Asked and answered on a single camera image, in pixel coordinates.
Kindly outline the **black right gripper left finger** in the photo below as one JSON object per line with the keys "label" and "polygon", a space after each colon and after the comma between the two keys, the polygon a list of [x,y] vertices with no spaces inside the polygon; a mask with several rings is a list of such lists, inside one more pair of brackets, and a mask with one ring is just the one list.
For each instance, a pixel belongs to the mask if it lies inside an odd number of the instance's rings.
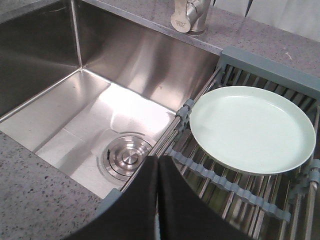
{"label": "black right gripper left finger", "polygon": [[147,156],[136,177],[100,216],[67,240],[154,240],[158,158]]}

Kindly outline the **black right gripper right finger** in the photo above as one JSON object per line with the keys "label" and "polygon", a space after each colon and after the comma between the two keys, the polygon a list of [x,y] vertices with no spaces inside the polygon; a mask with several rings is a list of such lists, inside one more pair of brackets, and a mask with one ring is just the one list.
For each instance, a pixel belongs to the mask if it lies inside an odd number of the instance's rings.
{"label": "black right gripper right finger", "polygon": [[159,158],[158,211],[162,240],[249,240],[200,199],[172,157]]}

